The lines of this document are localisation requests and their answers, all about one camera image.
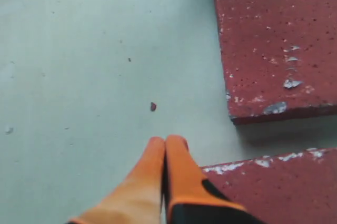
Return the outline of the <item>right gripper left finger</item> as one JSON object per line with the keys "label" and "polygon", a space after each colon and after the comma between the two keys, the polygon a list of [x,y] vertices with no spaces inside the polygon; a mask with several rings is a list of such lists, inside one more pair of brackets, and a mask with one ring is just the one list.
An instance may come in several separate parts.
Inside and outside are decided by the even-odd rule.
{"label": "right gripper left finger", "polygon": [[151,137],[130,173],[97,206],[69,223],[160,223],[165,141]]}

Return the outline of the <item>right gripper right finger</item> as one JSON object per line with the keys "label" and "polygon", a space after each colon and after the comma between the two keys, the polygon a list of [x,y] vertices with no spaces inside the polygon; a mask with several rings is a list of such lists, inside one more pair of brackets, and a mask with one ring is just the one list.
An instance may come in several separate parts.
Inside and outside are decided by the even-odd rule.
{"label": "right gripper right finger", "polygon": [[213,186],[182,136],[165,141],[167,223],[252,223],[246,209]]}

